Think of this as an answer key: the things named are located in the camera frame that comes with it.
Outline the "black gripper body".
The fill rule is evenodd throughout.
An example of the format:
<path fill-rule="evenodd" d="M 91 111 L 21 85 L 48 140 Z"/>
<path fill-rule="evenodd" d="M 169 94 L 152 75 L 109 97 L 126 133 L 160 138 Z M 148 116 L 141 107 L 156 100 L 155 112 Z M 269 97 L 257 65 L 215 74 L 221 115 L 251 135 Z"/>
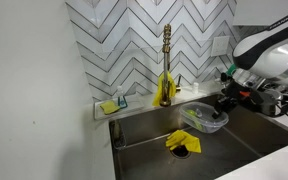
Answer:
<path fill-rule="evenodd" d="M 235 81 L 231 81 L 227 87 L 222 90 L 223 96 L 217 99 L 218 110 L 232 110 L 237 104 L 250 98 L 256 104 L 262 104 L 264 102 L 263 97 L 256 90 L 248 87 L 244 87 Z"/>

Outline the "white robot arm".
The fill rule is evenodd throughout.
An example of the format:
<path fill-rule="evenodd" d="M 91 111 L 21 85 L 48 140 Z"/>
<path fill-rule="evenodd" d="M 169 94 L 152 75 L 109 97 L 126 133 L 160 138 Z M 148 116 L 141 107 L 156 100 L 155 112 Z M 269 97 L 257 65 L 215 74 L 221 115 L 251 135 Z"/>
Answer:
<path fill-rule="evenodd" d="M 232 55 L 236 71 L 217 99 L 212 117 L 230 112 L 244 99 L 258 106 L 276 105 L 280 99 L 260 86 L 268 81 L 288 91 L 288 15 L 241 40 Z"/>

